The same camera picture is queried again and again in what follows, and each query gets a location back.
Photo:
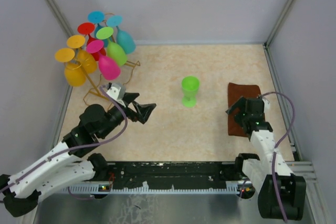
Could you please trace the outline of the green wine glass front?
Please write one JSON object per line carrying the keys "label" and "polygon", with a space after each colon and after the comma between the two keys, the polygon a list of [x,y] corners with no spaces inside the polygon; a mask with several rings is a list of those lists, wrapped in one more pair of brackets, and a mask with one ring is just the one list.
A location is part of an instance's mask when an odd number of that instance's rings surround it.
{"label": "green wine glass front", "polygon": [[187,108],[192,108],[196,105],[196,95],[198,93],[200,82],[195,76],[187,76],[183,78],[182,85],[182,104]]}

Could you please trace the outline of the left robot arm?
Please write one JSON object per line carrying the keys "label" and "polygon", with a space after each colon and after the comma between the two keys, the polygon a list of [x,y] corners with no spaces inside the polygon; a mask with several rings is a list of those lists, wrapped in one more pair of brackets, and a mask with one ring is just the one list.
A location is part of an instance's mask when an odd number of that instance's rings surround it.
{"label": "left robot arm", "polygon": [[14,175],[1,175],[2,203],[13,217],[23,216],[53,193],[84,181],[108,177],[108,162],[93,150],[106,144],[117,126],[129,121],[145,124],[155,103],[139,104],[139,93],[125,93],[121,102],[106,111],[99,104],[88,106],[61,142],[28,168]]}

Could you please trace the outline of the pink wine glass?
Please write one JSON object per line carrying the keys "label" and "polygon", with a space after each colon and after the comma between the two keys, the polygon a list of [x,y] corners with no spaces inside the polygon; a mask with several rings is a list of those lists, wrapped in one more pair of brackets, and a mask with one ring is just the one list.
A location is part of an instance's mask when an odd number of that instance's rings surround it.
{"label": "pink wine glass", "polygon": [[[103,46],[104,42],[102,40],[95,40],[86,46],[86,51],[90,54],[99,52]],[[109,58],[105,55],[100,55],[98,60],[98,67],[106,80],[115,80],[121,74],[121,69],[117,63],[112,58]]]}

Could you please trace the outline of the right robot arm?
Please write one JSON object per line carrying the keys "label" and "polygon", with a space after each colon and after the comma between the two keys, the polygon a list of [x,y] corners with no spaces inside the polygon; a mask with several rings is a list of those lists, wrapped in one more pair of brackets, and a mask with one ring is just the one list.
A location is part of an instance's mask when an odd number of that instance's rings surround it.
{"label": "right robot arm", "polygon": [[306,180],[295,175],[285,162],[273,129],[265,120],[269,102],[262,96],[240,97],[226,113],[233,114],[257,151],[257,157],[240,154],[243,161],[234,167],[235,175],[249,179],[257,195],[262,218],[299,221],[303,217],[306,198]]}

